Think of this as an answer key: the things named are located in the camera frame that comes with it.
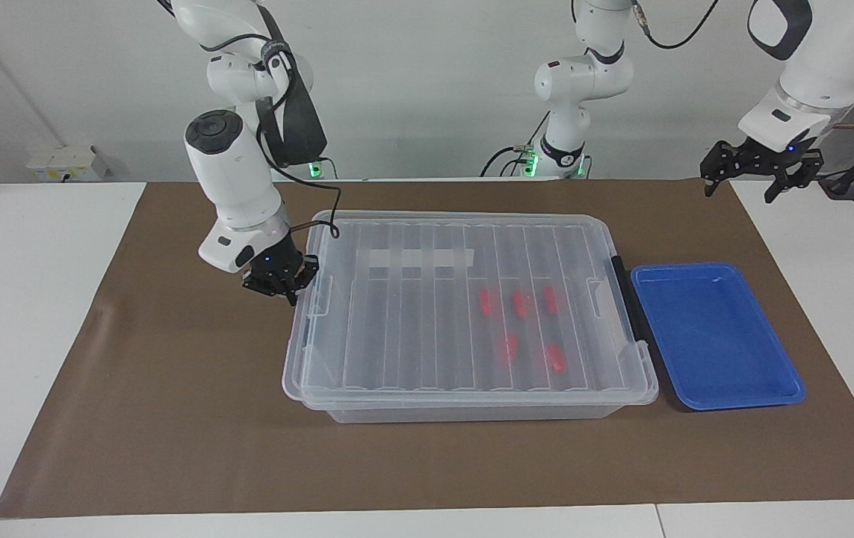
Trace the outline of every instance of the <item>blue tray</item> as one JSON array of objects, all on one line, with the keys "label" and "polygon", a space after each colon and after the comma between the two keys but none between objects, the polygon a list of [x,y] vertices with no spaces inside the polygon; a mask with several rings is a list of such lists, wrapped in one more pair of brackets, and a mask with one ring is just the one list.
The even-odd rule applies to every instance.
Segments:
[{"label": "blue tray", "polygon": [[696,411],[799,403],[805,386],[727,263],[646,265],[632,283],[680,401]]}]

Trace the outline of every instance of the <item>brown paper mat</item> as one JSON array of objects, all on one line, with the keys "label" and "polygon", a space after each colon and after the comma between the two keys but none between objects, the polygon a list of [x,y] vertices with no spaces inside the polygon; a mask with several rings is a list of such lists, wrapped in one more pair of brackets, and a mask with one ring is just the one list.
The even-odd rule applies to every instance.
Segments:
[{"label": "brown paper mat", "polygon": [[[329,203],[281,190],[294,222]],[[601,420],[340,425],[281,391],[284,300],[197,258],[214,219],[197,185],[153,184],[0,517],[854,498],[854,399],[731,188],[706,200],[699,180],[350,184],[344,205],[591,214],[630,266],[731,262],[807,399],[682,412],[663,383],[655,404]]]}]

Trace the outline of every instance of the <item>wall socket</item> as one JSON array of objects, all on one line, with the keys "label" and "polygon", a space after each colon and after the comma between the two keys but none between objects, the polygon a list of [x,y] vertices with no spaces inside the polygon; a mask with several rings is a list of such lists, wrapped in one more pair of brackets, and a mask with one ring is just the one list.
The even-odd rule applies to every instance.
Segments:
[{"label": "wall socket", "polygon": [[34,151],[26,164],[37,181],[104,181],[108,175],[105,160],[91,146],[50,147]]}]

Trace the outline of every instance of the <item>red object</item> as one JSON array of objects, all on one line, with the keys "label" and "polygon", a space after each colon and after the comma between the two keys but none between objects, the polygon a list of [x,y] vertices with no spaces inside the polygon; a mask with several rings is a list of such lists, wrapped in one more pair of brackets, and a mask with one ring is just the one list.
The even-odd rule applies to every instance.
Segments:
[{"label": "red object", "polygon": [[520,320],[526,319],[526,299],[520,290],[513,292],[513,312]]},{"label": "red object", "polygon": [[566,371],[566,354],[563,353],[563,349],[555,341],[546,347],[546,363],[557,374],[562,374]]},{"label": "red object", "polygon": [[485,288],[480,290],[480,310],[484,316],[492,316],[492,303],[489,300],[489,290]]},{"label": "red object", "polygon": [[519,347],[519,340],[516,334],[506,333],[506,360],[513,364],[516,361],[516,348]]},{"label": "red object", "polygon": [[546,304],[547,312],[553,316],[559,316],[560,306],[556,302],[556,291],[553,286],[546,286],[546,289],[543,289],[543,303]]}]

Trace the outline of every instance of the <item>plastic storage box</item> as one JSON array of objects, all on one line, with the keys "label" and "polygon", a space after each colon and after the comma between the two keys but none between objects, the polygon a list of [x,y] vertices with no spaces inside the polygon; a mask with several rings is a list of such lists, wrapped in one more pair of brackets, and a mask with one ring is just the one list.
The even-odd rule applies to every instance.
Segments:
[{"label": "plastic storage box", "polygon": [[[318,218],[328,218],[320,214]],[[583,215],[340,211],[284,391],[338,422],[603,418],[659,387]]]}]

